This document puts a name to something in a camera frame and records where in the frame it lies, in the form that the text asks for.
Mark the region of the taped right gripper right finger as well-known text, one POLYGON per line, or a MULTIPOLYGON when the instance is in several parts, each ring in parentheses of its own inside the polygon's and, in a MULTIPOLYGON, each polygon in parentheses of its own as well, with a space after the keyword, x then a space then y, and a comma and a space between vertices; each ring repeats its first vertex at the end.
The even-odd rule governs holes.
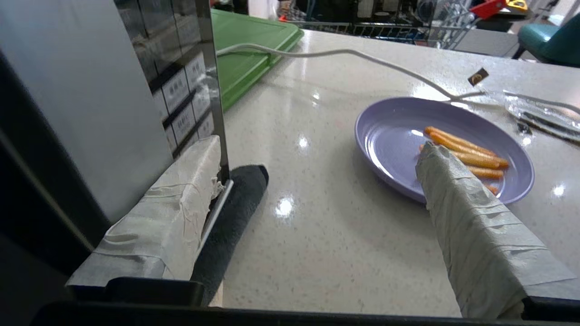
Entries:
POLYGON ((449 150, 427 142, 415 169, 463 317, 521 313, 527 297, 577 299, 577 276, 449 150))

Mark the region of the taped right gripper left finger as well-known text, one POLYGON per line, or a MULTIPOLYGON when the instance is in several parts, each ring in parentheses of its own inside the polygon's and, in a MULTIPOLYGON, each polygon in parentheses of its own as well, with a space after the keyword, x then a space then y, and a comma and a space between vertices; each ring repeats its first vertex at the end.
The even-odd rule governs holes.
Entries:
POLYGON ((190 146, 112 225, 67 286, 104 287, 118 277, 188 280, 211 201, 222 186, 220 138, 190 146))

